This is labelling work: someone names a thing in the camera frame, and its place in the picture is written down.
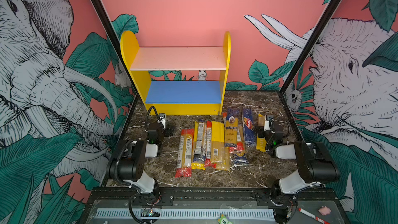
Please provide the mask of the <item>blue yellow-ended spaghetti bag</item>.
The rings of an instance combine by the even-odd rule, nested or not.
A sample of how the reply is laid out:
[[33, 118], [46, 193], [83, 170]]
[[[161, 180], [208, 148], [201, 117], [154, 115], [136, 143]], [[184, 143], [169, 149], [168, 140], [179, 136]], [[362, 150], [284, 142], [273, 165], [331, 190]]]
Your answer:
[[205, 146], [206, 141], [206, 128], [207, 123], [204, 120], [199, 120], [195, 122], [195, 135], [193, 144], [193, 158], [191, 167], [193, 170], [205, 170]]

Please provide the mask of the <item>yellow-topped spaghetti bag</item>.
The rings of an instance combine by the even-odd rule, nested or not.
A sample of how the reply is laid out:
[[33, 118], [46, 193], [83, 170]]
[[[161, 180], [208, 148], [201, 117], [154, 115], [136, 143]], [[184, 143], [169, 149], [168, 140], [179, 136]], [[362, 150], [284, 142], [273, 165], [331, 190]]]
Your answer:
[[211, 122], [210, 162], [216, 170], [230, 172], [229, 149], [225, 147], [224, 123]]

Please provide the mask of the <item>Ankara spaghetti bag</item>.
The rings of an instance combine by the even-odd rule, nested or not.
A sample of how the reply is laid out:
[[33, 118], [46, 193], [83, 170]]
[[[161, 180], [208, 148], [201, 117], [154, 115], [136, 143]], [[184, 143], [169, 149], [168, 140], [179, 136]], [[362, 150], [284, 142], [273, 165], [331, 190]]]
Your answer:
[[238, 114], [239, 111], [235, 108], [227, 110], [224, 142], [226, 147], [237, 147]]

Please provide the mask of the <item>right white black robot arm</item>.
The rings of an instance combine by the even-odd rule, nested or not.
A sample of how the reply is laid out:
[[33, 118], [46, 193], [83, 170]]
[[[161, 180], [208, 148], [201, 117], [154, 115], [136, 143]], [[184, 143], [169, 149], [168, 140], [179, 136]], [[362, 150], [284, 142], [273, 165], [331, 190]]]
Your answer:
[[264, 120], [257, 127], [258, 139], [265, 139], [265, 152], [273, 158], [295, 160], [297, 169], [288, 176], [277, 179], [269, 190], [268, 197], [274, 208], [274, 219], [286, 224], [296, 211], [298, 193], [309, 188], [318, 188], [337, 181], [340, 172], [323, 143], [297, 141], [284, 143], [287, 137], [283, 128], [272, 120]]

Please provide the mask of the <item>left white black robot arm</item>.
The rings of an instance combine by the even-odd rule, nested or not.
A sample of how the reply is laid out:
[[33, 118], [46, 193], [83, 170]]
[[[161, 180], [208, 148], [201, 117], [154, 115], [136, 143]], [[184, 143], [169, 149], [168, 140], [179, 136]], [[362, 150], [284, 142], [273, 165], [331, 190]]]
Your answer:
[[158, 113], [155, 106], [151, 106], [145, 118], [145, 140], [123, 140], [106, 167], [106, 176], [117, 184], [135, 190], [136, 194], [129, 197], [128, 208], [131, 217], [140, 224], [155, 222], [154, 219], [140, 219], [133, 212], [132, 206], [135, 196], [142, 196], [150, 207], [161, 201], [159, 183], [144, 170], [147, 158], [156, 158], [162, 152], [164, 138], [170, 136], [166, 127], [166, 114]]

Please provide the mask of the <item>yellow shelf pink blue boards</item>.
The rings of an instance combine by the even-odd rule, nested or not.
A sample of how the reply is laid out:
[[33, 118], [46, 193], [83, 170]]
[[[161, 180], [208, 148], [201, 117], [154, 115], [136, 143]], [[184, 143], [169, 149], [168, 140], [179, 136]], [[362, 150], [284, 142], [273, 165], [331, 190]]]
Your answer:
[[[231, 60], [231, 34], [221, 47], [141, 47], [132, 31], [120, 39], [123, 62], [146, 109], [167, 115], [220, 115]], [[219, 79], [184, 79], [184, 71], [218, 71]]]

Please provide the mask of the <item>yellow Pastatime spaghetti bag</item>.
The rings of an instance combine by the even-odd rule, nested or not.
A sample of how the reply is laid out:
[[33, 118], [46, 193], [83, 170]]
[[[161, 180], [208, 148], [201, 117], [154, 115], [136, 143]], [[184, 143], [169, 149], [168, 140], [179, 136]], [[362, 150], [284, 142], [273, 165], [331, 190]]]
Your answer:
[[258, 114], [258, 125], [257, 125], [257, 144], [256, 150], [266, 152], [266, 139], [265, 139], [265, 117], [262, 114]]

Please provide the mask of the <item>blue Barilla spaghetti box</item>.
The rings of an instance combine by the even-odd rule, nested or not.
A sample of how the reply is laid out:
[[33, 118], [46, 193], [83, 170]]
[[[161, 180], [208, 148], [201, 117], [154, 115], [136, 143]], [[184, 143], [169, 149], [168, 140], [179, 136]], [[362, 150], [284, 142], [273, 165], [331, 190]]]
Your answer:
[[255, 146], [257, 138], [254, 130], [252, 110], [249, 108], [243, 108], [242, 119], [245, 144], [247, 146]]

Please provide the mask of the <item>red-ended labelled spaghetti bag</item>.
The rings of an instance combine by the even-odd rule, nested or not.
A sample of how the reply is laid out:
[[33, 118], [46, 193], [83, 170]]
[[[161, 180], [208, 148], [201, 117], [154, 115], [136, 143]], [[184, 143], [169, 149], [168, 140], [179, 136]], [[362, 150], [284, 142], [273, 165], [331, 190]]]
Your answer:
[[[226, 124], [226, 115], [227, 112], [223, 112], [223, 122]], [[238, 124], [238, 133], [237, 133], [237, 147], [228, 147], [229, 148], [229, 153], [236, 153], [236, 152], [245, 152], [245, 145], [241, 137], [241, 125]]]

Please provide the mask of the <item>blue yellow crest spaghetti bag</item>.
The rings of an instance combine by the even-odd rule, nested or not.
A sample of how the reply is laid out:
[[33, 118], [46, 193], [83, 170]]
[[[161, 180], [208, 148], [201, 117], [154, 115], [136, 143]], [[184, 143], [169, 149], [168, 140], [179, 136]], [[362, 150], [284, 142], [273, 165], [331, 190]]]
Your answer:
[[237, 166], [239, 165], [248, 165], [249, 161], [247, 159], [246, 153], [241, 151], [241, 152], [236, 152], [232, 154], [232, 160], [233, 163]]

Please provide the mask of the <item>red white marker pen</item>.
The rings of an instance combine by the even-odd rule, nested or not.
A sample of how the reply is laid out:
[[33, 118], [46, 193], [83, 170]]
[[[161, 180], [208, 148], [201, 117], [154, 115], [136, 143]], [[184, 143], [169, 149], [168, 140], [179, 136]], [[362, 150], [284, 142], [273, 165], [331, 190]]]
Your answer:
[[308, 216], [308, 217], [310, 217], [310, 218], [316, 220], [317, 222], [319, 222], [319, 223], [321, 223], [321, 224], [330, 224], [329, 222], [327, 222], [327, 221], [325, 221], [325, 220], [323, 220], [323, 219], [317, 217], [316, 215], [314, 215], [314, 214], [312, 214], [312, 213], [310, 213], [310, 212], [308, 212], [308, 211], [306, 211], [306, 210], [304, 210], [304, 209], [302, 209], [302, 208], [298, 208], [298, 211], [299, 211], [300, 213], [302, 213], [302, 214], [304, 214], [304, 215], [306, 215], [306, 216]]

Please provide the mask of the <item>white perforated vent strip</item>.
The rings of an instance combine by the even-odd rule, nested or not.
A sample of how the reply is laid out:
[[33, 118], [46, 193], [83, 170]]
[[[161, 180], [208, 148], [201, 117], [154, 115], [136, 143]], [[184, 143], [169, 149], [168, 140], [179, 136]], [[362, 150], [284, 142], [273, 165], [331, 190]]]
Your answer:
[[[221, 215], [229, 219], [274, 220], [272, 209], [182, 209], [182, 208], [134, 208], [139, 219], [218, 219]], [[129, 219], [128, 208], [98, 208], [93, 219]]]

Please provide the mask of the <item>pink eraser piece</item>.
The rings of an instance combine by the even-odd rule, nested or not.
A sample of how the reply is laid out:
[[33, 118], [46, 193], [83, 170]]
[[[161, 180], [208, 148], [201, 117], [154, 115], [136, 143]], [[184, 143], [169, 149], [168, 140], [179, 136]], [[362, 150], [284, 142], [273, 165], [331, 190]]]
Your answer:
[[328, 208], [327, 206], [322, 206], [322, 207], [318, 210], [318, 212], [319, 212], [321, 215], [326, 216], [326, 215], [329, 215], [329, 214], [331, 213], [331, 209]]

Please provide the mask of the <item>green white sticker tag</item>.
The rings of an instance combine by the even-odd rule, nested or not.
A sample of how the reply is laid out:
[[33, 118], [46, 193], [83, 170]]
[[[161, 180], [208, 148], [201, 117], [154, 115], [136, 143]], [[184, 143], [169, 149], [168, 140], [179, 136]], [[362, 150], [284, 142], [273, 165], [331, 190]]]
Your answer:
[[224, 214], [218, 218], [219, 224], [233, 224]]

